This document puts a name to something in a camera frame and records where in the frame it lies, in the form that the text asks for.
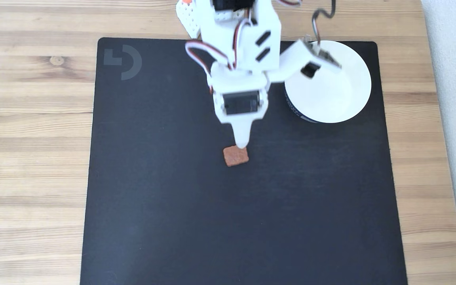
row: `cracker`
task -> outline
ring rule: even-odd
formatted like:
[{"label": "cracker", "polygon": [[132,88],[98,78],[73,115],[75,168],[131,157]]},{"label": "cracker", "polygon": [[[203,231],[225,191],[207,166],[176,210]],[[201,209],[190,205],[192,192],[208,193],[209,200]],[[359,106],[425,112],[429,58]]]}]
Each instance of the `cracker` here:
[{"label": "cracker", "polygon": [[224,161],[227,166],[234,166],[249,161],[247,149],[240,149],[237,146],[229,146],[223,149]]}]

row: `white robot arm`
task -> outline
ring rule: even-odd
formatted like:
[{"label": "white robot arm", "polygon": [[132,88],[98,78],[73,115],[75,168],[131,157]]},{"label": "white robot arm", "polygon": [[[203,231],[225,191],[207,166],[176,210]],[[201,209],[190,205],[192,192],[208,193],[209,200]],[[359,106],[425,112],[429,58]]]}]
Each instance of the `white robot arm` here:
[{"label": "white robot arm", "polygon": [[[272,0],[179,0],[177,15],[192,38],[201,34],[202,40],[187,41],[185,49],[203,67],[215,113],[221,123],[232,125],[239,148],[248,144],[252,122],[265,115],[271,83],[299,70],[312,77],[319,68],[341,69],[327,52],[304,39],[281,53],[281,22]],[[215,60],[212,66],[195,50],[208,52]]]}]

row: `logo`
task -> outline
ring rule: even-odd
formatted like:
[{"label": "logo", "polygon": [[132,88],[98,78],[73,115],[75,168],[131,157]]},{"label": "logo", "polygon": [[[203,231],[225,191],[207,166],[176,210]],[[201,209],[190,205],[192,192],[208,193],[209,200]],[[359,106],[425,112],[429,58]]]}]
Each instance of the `logo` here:
[{"label": "logo", "polygon": [[[123,52],[131,56],[133,59],[133,66],[129,70],[121,73],[121,80],[132,79],[142,68],[142,57],[134,47],[129,45],[123,45]],[[103,65],[123,65],[123,58],[114,57],[113,49],[105,49]]]}]

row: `white plate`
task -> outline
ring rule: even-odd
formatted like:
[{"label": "white plate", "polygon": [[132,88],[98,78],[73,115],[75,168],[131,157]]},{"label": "white plate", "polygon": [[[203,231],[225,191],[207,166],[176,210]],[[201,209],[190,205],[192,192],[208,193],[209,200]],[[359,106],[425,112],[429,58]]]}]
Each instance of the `white plate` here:
[{"label": "white plate", "polygon": [[338,123],[355,117],[371,95],[371,74],[363,59],[350,47],[322,40],[321,48],[342,65],[342,71],[320,68],[312,79],[300,70],[284,82],[293,106],[309,119],[322,123]]}]

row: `wooden table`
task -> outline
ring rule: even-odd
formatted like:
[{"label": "wooden table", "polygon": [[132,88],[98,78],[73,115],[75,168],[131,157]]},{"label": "wooden table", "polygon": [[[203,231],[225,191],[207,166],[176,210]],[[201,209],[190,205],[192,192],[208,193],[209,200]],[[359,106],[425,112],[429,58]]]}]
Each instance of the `wooden table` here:
[{"label": "wooden table", "polygon": [[[329,0],[277,7],[283,38]],[[420,0],[339,0],[324,39],[378,43],[410,285],[456,285],[456,208]],[[80,276],[96,42],[186,38],[174,0],[0,0],[0,284]]]}]

